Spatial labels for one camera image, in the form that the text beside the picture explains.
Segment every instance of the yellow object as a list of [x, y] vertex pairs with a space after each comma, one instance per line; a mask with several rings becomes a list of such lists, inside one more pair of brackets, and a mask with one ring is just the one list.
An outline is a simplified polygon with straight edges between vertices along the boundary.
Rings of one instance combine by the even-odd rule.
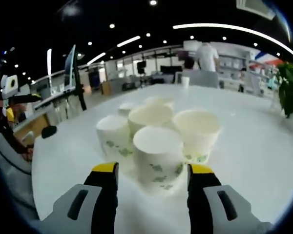
[[6, 117], [7, 117], [8, 121], [14, 122], [14, 114], [13, 114], [12, 108], [6, 109]]
[[201, 164], [190, 164], [194, 174], [214, 173], [211, 168]]
[[102, 163], [97, 166], [95, 166], [92, 171], [93, 172], [113, 172], [115, 163], [117, 162], [108, 162], [108, 163]]

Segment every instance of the monitor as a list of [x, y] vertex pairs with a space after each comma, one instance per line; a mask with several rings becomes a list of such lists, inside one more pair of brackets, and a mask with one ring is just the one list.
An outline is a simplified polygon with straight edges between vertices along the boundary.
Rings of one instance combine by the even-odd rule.
[[182, 72], [182, 66], [161, 66], [163, 74], [175, 75], [176, 72]]

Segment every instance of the man in white shirt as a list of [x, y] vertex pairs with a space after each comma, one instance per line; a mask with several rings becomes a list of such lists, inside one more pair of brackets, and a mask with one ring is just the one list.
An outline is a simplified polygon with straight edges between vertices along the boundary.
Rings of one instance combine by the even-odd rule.
[[202, 43], [202, 46], [196, 51], [196, 58], [201, 70], [211, 72], [219, 70], [217, 50], [209, 42]]

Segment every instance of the cup rim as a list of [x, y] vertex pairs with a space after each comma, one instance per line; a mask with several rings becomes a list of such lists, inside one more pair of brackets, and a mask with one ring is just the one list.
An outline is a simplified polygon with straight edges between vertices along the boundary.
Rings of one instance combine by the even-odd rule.
[[129, 114], [128, 114], [128, 120], [135, 123], [135, 124], [140, 124], [140, 125], [144, 125], [144, 126], [147, 126], [147, 124], [145, 123], [141, 123], [141, 122], [138, 122], [136, 120], [133, 120], [132, 117], [135, 113], [137, 113], [138, 111], [140, 110], [143, 110], [143, 109], [151, 109], [151, 108], [161, 108], [161, 109], [165, 109], [165, 111], [168, 113], [169, 116], [167, 116], [167, 118], [163, 119], [163, 121], [161, 122], [158, 122], [158, 123], [154, 123], [154, 124], [161, 124], [161, 123], [166, 123], [167, 121], [171, 120], [173, 118], [173, 111], [171, 108], [169, 108], [168, 106], [166, 105], [162, 105], [162, 104], [153, 104], [153, 105], [147, 105], [147, 104], [143, 104], [143, 105], [139, 105], [139, 106], [136, 106], [135, 108], [133, 108]]
[[173, 122], [173, 125], [179, 130], [179, 131], [183, 131], [183, 132], [186, 132], [187, 134], [197, 134], [196, 132], [193, 132], [193, 131], [186, 131], [186, 130], [183, 130], [183, 129], [180, 129], [178, 127], [178, 124], [177, 124], [177, 118], [180, 117], [180, 115], [182, 114], [185, 114], [185, 113], [189, 113], [189, 112], [196, 112], [196, 113], [208, 113], [208, 114], [211, 114], [213, 116], [216, 117], [216, 123], [217, 123], [217, 127], [218, 127], [218, 130], [215, 131], [215, 132], [212, 132], [212, 133], [200, 133], [200, 135], [204, 135], [204, 136], [211, 136], [211, 135], [215, 135], [215, 134], [219, 134], [222, 130], [223, 130], [223, 127], [219, 124], [218, 122], [218, 117], [217, 115], [215, 115], [214, 113], [212, 112], [209, 112], [207, 110], [183, 110], [183, 111], [180, 111], [178, 112], [177, 114], [175, 114], [175, 116], [172, 118], [172, 122]]

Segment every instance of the cup on table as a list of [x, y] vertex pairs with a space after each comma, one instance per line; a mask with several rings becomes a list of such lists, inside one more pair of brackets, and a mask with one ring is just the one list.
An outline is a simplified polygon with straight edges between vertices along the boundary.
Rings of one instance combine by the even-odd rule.
[[130, 111], [128, 116], [129, 128], [132, 137], [143, 127], [153, 125], [172, 127], [172, 109], [161, 104], [141, 105]]
[[206, 163], [222, 127], [217, 116], [201, 110], [186, 110], [176, 114], [173, 124], [180, 133], [186, 160]]
[[96, 126], [98, 138], [108, 160], [119, 162], [120, 170], [133, 166], [133, 145], [127, 118], [107, 116]]
[[118, 108], [118, 113], [121, 116], [124, 117], [128, 117], [129, 112], [135, 107], [135, 104], [131, 103], [131, 102], [126, 102], [123, 103], [122, 105], [120, 105], [120, 107]]
[[148, 97], [144, 101], [146, 104], [161, 104], [170, 107], [172, 110], [174, 108], [174, 100], [168, 97]]
[[188, 88], [190, 83], [190, 77], [181, 77], [181, 83], [184, 88]]
[[182, 184], [186, 166], [178, 133], [155, 126], [140, 129], [133, 138], [139, 187], [149, 195], [171, 194]]

